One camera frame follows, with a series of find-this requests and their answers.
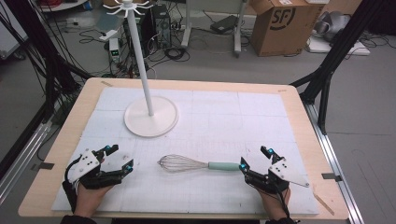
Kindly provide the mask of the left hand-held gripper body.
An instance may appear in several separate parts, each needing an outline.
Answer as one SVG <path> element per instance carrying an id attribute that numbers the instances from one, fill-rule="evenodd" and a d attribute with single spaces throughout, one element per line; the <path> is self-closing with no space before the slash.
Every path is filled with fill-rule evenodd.
<path id="1" fill-rule="evenodd" d="M 120 184 L 121 181 L 109 177 L 109 172 L 101 170 L 101 163 L 105 156 L 95 157 L 92 154 L 93 151 L 86 149 L 79 158 L 69 164 L 66 172 L 69 172 L 74 165 L 76 167 L 71 175 L 66 176 L 66 180 L 71 184 L 79 182 L 86 189 L 100 189 Z"/>

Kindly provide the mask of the whisk with green handle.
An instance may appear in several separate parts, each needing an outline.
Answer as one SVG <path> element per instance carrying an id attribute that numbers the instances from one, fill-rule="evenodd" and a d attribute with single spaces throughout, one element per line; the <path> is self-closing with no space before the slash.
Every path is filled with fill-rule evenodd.
<path id="1" fill-rule="evenodd" d="M 235 162 L 218 162 L 218 161 L 197 161 L 188 157 L 177 154 L 162 156 L 157 163 L 167 172 L 180 173 L 201 169 L 220 170 L 220 171 L 238 171 L 239 164 Z"/>

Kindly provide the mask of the person's right hand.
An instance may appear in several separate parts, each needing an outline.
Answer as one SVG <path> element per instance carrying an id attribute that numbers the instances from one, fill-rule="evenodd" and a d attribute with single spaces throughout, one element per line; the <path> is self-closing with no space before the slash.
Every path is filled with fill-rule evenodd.
<path id="1" fill-rule="evenodd" d="M 262 205 L 270 220 L 279 221 L 281 218 L 286 218 L 288 215 L 284 210 L 284 205 L 289 203 L 290 189 L 282 191 L 283 201 L 277 194 L 269 194 L 262 190 L 259 191 L 262 198 Z"/>

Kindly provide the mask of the person's left hand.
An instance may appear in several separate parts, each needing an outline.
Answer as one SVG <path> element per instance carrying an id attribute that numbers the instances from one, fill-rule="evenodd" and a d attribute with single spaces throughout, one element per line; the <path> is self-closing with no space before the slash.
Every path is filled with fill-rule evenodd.
<path id="1" fill-rule="evenodd" d="M 86 189 L 82 184 L 79 184 L 74 214 L 80 217 L 91 218 L 109 190 L 111 190 L 111 187 Z"/>

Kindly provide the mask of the white gridded mat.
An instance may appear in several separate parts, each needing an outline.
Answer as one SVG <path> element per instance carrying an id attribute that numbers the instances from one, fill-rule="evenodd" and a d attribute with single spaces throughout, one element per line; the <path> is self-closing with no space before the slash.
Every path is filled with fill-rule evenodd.
<path id="1" fill-rule="evenodd" d="M 118 170 L 127 162 L 133 171 L 105 197 L 108 212 L 249 214 L 263 212 L 258 192 L 241 172 L 209 169 L 169 173 L 158 163 L 178 154 L 208 162 L 246 160 L 250 168 L 266 173 L 271 162 L 261 152 L 273 149 L 304 175 L 306 170 L 278 94 L 231 91 L 154 90 L 177 106 L 179 118 L 169 133 L 143 138 L 124 124 L 127 106 L 144 97 L 140 89 L 105 88 L 73 155 L 118 145 L 105 159 L 103 170 Z"/>

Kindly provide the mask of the white hook stand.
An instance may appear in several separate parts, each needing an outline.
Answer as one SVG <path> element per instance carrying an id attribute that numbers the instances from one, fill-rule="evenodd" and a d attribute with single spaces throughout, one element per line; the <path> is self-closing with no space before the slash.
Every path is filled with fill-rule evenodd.
<path id="1" fill-rule="evenodd" d="M 144 99 L 131 102 L 124 113 L 124 123 L 128 130 L 141 137 L 158 137 L 170 132 L 177 124 L 179 113 L 177 106 L 169 99 L 152 96 L 149 89 L 146 66 L 143 58 L 140 38 L 135 21 L 135 15 L 140 14 L 139 8 L 149 9 L 149 2 L 135 3 L 134 0 L 114 0 L 117 5 L 109 15 L 116 15 L 123 11 L 133 40 L 134 55 L 145 95 Z"/>

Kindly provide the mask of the white device with green display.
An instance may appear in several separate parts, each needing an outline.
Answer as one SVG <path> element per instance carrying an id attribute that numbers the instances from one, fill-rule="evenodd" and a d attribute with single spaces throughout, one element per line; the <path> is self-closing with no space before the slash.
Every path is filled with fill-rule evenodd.
<path id="1" fill-rule="evenodd" d="M 120 46 L 117 38 L 110 38 L 108 41 L 109 57 L 112 62 L 120 60 Z"/>

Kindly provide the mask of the white power strip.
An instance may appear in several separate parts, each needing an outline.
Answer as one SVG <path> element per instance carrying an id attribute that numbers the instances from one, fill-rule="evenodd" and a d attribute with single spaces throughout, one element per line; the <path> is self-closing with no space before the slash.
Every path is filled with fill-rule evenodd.
<path id="1" fill-rule="evenodd" d="M 104 35 L 99 37 L 100 40 L 107 41 L 109 38 L 113 37 L 118 31 L 117 30 L 110 30 L 106 32 Z"/>

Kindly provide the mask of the white table leg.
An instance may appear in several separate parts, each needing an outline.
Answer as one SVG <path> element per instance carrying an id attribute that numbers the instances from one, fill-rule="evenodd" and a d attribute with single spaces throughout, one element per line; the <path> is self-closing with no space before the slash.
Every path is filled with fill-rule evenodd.
<path id="1" fill-rule="evenodd" d="M 186 0 L 186 7 L 185 7 L 186 24 L 183 33 L 183 38 L 181 41 L 181 47 L 184 49 L 188 47 L 191 36 L 191 1 L 192 0 Z"/>
<path id="2" fill-rule="evenodd" d="M 236 27 L 234 28 L 233 32 L 233 55 L 238 58 L 240 56 L 240 53 L 242 51 L 242 44 L 241 44 L 241 28 L 242 28 L 242 22 L 244 20 L 245 16 L 245 10 L 246 6 L 248 3 L 248 0 L 240 0 L 240 8 L 239 8 L 239 13 L 237 17 L 237 24 Z"/>

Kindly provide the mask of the black computer tower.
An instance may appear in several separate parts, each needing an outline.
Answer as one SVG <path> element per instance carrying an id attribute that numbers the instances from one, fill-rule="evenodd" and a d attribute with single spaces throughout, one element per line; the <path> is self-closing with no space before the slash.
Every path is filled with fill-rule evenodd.
<path id="1" fill-rule="evenodd" d="M 157 43 L 161 49 L 170 48 L 172 45 L 170 16 L 166 5 L 154 5 L 151 8 L 152 21 L 157 34 Z"/>

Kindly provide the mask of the white flat board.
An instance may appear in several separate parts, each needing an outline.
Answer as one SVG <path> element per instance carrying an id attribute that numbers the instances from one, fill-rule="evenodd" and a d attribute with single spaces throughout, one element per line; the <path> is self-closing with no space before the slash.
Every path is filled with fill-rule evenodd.
<path id="1" fill-rule="evenodd" d="M 311 35 L 306 42 L 306 50 L 311 53 L 328 53 L 332 47 L 330 43 L 321 37 Z M 348 55 L 368 56 L 368 50 L 361 42 L 356 42 L 349 50 Z"/>

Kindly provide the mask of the grey rounded machine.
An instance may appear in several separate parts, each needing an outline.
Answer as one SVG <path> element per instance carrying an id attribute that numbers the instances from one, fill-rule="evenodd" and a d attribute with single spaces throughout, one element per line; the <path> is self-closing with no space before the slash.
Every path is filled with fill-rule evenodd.
<path id="1" fill-rule="evenodd" d="M 325 11 L 317 20 L 314 31 L 331 42 L 349 23 L 351 17 L 340 11 Z"/>

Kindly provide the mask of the round white table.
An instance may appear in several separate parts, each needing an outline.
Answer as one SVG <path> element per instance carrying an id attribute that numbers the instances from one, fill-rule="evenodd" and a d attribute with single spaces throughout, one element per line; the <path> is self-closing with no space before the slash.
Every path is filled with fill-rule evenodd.
<path id="1" fill-rule="evenodd" d="M 70 9 L 73 7 L 82 6 L 87 1 L 88 0 L 77 0 L 76 2 L 62 1 L 62 3 L 60 3 L 57 6 L 49 6 L 49 7 L 38 6 L 38 8 L 43 12 L 60 11 L 60 10 Z"/>

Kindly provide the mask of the black metal bracket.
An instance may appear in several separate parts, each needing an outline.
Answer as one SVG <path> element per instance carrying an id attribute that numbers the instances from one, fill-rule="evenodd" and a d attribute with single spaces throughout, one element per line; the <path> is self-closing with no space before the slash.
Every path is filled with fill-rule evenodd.
<path id="1" fill-rule="evenodd" d="M 38 172 L 41 169 L 44 170 L 51 170 L 54 167 L 53 163 L 50 162 L 40 162 L 40 163 L 35 163 L 32 167 L 31 170 L 32 171 L 36 171 Z"/>
<path id="2" fill-rule="evenodd" d="M 336 175 L 335 173 L 324 173 L 321 175 L 323 179 L 333 179 L 335 182 L 343 181 L 343 178 L 340 175 Z"/>

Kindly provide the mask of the aluminium rail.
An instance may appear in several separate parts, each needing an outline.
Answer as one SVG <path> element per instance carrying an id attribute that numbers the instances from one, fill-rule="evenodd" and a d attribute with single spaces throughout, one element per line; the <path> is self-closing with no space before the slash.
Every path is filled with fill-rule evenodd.
<path id="1" fill-rule="evenodd" d="M 43 145 L 52 129 L 52 122 L 40 123 L 29 136 L 28 141 L 22 145 L 20 154 L 11 163 L 3 178 L 0 180 L 0 206 L 5 202 L 8 194 L 16 185 L 24 170 Z"/>
<path id="2" fill-rule="evenodd" d="M 304 108 L 305 108 L 306 114 L 309 117 L 310 122 L 313 126 L 313 129 L 315 131 L 315 134 L 316 134 L 316 137 L 320 144 L 320 147 L 324 153 L 324 157 L 326 158 L 327 163 L 329 163 L 329 165 L 332 169 L 331 173 L 340 175 L 343 178 L 343 181 L 336 182 L 336 183 L 337 183 L 337 185 L 341 191 L 341 194 L 343 196 L 343 199 L 346 203 L 346 208 L 348 211 L 347 223 L 348 224 L 365 224 L 364 220 L 362 218 L 362 215 L 361 215 L 361 211 L 360 211 L 358 205 L 356 204 L 356 201 L 355 201 L 353 194 L 350 190 L 350 187 L 347 183 L 347 179 L 345 178 L 342 167 L 335 155 L 330 138 L 328 137 L 327 134 L 324 134 L 321 131 L 320 127 L 318 126 L 318 111 L 316 110 L 314 105 L 304 104 Z"/>

